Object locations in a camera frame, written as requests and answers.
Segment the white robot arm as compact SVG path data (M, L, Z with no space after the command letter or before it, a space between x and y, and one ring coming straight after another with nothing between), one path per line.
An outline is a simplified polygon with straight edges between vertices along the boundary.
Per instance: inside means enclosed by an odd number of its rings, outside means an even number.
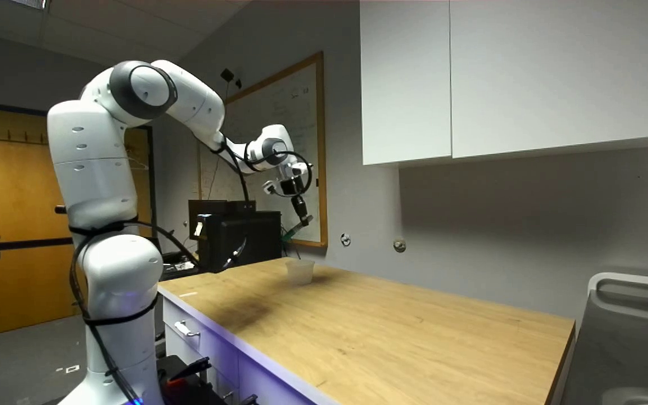
M171 61L120 61L79 98L47 111L47 144L71 235L70 288L81 310L86 377L57 405L163 405L154 356L161 253L138 235L123 135L161 116L239 173L271 169L275 192L306 209L311 163L281 124L239 144L223 135L224 104Z

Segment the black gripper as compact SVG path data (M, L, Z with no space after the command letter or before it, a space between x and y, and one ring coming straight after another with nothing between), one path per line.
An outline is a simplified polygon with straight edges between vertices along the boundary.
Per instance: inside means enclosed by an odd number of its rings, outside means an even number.
M302 226L311 224L311 215L304 200L306 188L298 179L288 179L281 183L281 192L290 199L290 205L295 208L295 215L298 218Z

